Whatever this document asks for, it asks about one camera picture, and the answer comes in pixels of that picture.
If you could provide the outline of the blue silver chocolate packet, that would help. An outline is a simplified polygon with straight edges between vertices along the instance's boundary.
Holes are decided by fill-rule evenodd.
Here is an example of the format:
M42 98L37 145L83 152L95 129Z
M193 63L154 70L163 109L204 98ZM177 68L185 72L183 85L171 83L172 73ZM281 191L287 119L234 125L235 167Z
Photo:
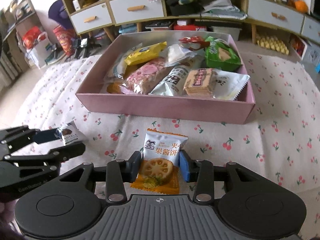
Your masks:
M87 140L87 137L78 130L75 122L73 121L57 128L55 134L62 140L65 146Z

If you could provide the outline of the orange jam biscuit packet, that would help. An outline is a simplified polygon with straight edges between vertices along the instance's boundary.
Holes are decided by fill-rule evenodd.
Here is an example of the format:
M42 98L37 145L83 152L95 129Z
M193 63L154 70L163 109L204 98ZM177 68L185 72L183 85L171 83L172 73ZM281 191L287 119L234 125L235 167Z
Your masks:
M139 173L131 187L160 194L179 194L180 151L187 140L185 135L148 129Z

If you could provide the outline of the gold foil snack bar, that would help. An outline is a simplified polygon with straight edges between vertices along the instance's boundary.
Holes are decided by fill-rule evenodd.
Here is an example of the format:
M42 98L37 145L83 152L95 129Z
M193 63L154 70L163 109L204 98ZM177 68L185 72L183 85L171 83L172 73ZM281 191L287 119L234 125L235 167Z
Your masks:
M124 94L123 83L124 83L123 81L116 81L116 82L109 83L107 85L106 91L109 94Z

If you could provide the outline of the beige wafer packet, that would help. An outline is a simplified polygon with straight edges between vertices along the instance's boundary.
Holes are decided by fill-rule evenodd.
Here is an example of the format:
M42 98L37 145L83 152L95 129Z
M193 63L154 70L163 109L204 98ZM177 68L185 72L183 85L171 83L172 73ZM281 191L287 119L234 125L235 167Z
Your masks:
M184 90L189 96L213 96L216 86L217 72L212 68L191 70L184 84Z

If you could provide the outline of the white snack packet black text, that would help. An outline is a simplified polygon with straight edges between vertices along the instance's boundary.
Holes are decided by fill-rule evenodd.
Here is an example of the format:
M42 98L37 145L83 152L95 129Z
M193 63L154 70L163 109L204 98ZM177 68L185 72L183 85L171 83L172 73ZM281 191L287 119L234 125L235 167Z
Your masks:
M250 80L250 76L247 74L214 70L217 73L216 85L213 90L213 98L215 99L234 101Z

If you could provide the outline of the white chocolate pie packet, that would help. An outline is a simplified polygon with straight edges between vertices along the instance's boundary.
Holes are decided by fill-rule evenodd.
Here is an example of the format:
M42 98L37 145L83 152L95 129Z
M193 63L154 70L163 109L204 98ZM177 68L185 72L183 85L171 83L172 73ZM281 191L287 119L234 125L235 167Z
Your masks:
M191 66L178 65L172 68L170 73L156 85L149 95L180 96L183 94L183 87L186 78L191 71Z

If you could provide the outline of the pink nougat packet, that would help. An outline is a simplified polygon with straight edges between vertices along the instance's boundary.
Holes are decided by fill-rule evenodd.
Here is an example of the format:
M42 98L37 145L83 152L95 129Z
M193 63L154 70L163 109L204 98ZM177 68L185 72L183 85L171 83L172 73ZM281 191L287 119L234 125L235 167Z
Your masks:
M165 59L158 57L134 71L120 85L123 94L149 94L172 70L165 66Z

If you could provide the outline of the white blue rice cracker packet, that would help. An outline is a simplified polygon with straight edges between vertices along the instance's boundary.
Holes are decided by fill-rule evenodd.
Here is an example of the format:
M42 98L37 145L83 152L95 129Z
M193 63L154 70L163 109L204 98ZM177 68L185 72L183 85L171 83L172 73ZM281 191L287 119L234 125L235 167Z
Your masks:
M142 45L142 43L139 43L136 46L130 48L127 52L120 54L111 69L105 75L104 83L109 83L117 79L123 79L127 69L127 63L125 62L126 58L137 49L142 48Z

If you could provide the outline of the green cracker packet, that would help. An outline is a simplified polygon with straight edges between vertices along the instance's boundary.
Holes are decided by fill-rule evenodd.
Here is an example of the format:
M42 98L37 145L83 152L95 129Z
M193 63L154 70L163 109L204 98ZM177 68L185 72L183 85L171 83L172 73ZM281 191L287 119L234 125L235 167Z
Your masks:
M208 68L234 72L242 65L237 52L225 40L208 36L205 41L209 42L209 47L205 49L205 61Z

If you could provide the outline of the clear white bun packet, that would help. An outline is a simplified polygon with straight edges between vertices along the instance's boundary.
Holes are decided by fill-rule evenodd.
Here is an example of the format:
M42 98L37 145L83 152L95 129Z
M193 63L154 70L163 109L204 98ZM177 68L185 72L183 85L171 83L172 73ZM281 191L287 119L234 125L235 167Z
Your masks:
M192 59L196 56L204 57L204 50L191 51L179 44L170 45L167 49L167 57L165 59L166 67L173 67L185 60Z

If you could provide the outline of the yellow biscuit packet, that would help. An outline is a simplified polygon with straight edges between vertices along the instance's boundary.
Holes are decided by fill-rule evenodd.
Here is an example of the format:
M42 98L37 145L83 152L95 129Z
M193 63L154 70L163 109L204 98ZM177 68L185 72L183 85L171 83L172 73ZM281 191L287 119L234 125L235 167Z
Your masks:
M157 58L160 52L162 52L166 47L167 42L164 41L161 43L139 48L125 59L125 63L128 66L146 63L150 60Z

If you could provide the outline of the red lychee snack packet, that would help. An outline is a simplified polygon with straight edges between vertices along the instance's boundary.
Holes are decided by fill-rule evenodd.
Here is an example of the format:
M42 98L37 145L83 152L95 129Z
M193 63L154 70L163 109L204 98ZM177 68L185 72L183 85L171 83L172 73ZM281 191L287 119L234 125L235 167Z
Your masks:
M191 51L198 51L210 46L210 42L205 41L200 36L184 37L179 39L180 46Z

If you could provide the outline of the cherry print white blanket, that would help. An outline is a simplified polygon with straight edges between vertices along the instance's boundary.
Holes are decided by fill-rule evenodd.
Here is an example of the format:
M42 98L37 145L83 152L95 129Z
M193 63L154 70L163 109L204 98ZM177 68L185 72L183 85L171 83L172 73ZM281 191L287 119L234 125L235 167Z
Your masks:
M192 158L222 166L229 161L298 194L307 215L300 237L319 236L319 90L304 67L278 57L242 56L255 107L244 125L94 113L76 90L98 60L92 56L34 70L1 102L1 128L41 130L75 122L87 137L86 152L62 172L83 162L104 166L140 151L147 129L186 135Z

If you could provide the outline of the red monkey paper bag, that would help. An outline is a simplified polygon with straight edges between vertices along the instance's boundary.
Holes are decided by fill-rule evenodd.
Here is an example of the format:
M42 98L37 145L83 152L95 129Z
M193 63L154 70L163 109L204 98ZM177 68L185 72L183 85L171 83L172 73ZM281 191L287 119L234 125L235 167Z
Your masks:
M59 41L63 51L67 56L71 56L74 54L74 48L72 46L73 38L75 38L76 33L75 30L66 29L62 25L58 25L53 29L53 33L55 34L57 40Z

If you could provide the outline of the pink cardboard box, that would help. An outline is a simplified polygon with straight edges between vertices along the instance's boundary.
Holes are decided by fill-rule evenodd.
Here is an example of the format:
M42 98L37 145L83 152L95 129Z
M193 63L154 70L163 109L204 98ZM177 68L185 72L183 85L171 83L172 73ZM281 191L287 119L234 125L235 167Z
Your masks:
M76 92L90 111L243 124L255 106L229 34L151 31L118 36Z

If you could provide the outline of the red shoe box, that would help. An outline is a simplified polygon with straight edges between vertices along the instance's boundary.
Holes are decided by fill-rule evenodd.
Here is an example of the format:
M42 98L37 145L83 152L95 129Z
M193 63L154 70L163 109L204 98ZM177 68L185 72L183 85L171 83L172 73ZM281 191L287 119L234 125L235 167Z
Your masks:
M189 24L189 25L178 25L178 24L175 24L173 29L174 30L179 30L179 31L207 31L207 27L197 26L197 25L194 25L194 24Z

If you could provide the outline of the yellow egg tray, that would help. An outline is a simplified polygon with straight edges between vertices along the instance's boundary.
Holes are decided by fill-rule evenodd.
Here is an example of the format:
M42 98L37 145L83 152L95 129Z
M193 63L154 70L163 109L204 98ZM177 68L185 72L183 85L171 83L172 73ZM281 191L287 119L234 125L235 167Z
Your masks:
M283 40L276 36L257 36L257 45L261 48L277 51L284 55L289 55L289 49Z

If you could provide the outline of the wooden white drawer cabinet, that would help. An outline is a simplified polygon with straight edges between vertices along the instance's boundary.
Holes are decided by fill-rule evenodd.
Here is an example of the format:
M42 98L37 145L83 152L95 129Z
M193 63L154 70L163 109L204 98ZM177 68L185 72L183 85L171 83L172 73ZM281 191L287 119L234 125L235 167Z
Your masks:
M167 18L208 18L220 20L214 12L215 0L62 0L77 34L104 29L109 38L110 26L141 24ZM319 42L319 21L311 17L312 7L303 14L295 9L296 0L231 0L245 15L242 21L289 31L315 43Z

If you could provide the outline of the lower orange fruit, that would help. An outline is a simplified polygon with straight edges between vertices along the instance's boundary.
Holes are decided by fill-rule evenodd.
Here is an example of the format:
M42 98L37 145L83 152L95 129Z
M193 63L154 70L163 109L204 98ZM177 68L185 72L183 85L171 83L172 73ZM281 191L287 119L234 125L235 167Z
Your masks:
M309 12L309 7L303 0L295 1L295 9L303 14L306 14Z

